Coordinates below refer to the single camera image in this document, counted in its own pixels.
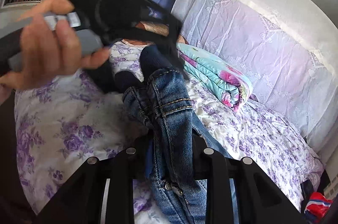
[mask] blue denim jeans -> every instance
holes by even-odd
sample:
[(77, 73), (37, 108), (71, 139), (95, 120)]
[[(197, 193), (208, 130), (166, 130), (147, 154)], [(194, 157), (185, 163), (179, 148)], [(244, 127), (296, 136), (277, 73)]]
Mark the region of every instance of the blue denim jeans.
[[(198, 119), (183, 76), (172, 67), (158, 69), (150, 75), (145, 88), (128, 88), (123, 102), (131, 115), (154, 132), (149, 178), (158, 206), (173, 224), (204, 224), (207, 181), (193, 178), (192, 134), (203, 137), (209, 147), (225, 157), (231, 156)], [(232, 179), (230, 186), (238, 223)]]

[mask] round metal bolt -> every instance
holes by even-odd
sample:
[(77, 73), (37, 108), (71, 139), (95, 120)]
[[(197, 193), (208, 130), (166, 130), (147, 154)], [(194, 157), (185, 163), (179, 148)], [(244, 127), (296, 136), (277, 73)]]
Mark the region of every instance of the round metal bolt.
[(173, 192), (175, 193), (175, 194), (177, 194), (178, 196), (182, 196), (183, 195), (183, 191), (180, 189), (180, 188), (177, 188), (177, 187), (172, 187), (171, 188), (172, 190), (173, 190)]
[(164, 187), (166, 190), (171, 190), (171, 185), (169, 182), (166, 182), (166, 185)]
[(97, 158), (96, 157), (90, 157), (87, 159), (87, 163), (90, 164), (90, 165), (93, 165), (97, 162)]
[(252, 164), (252, 159), (249, 157), (245, 157), (243, 158), (243, 163), (247, 164), (247, 165), (251, 165)]
[(205, 154), (211, 155), (214, 153), (214, 150), (212, 148), (205, 148), (203, 152)]
[(136, 149), (135, 148), (128, 148), (128, 149), (126, 149), (126, 153), (127, 154), (134, 154), (134, 153), (136, 153)]

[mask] folded quilt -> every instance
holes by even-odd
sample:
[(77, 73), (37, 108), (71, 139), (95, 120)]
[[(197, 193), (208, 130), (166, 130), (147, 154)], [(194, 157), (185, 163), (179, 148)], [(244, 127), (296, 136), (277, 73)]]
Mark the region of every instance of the folded quilt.
[(184, 69), (199, 79), (224, 105), (238, 111), (252, 93), (252, 84), (240, 71), (201, 48), (177, 44)]

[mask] person's left hand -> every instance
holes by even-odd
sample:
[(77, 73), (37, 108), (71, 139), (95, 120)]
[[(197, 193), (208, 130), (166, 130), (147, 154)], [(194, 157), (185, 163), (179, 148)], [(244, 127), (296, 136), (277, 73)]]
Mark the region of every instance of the person's left hand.
[(79, 68), (96, 69), (109, 57), (103, 48), (92, 55), (81, 56), (81, 44), (66, 20), (60, 20), (52, 32), (42, 14), (67, 14), (74, 9), (68, 0), (45, 0), (21, 16), (32, 16), (20, 36), (23, 69), (0, 77), (0, 102), (8, 98), (10, 89), (28, 90), (49, 83), (57, 75), (72, 75)]

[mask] bed sheet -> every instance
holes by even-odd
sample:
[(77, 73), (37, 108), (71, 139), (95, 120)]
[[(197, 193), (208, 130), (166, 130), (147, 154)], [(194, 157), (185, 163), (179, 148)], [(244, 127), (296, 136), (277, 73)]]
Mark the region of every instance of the bed sheet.
[(172, 13), (190, 45), (240, 70), (260, 103), (294, 123), (315, 151), (328, 151), (338, 116), (338, 29), (313, 2), (176, 0)]
[[(110, 58), (114, 71), (128, 69), (143, 80), (138, 62), (142, 49), (117, 42)], [(323, 165), (297, 129), (254, 101), (233, 112), (194, 77), (187, 90), (197, 116), (229, 154), (253, 158), (300, 209), (300, 183), (311, 179), (316, 188)], [(121, 97), (102, 94), (82, 71), (16, 93), (18, 171), (36, 213), (86, 158), (113, 157), (146, 133), (127, 117)], [(146, 181), (134, 181), (134, 213), (136, 223), (168, 223)]]

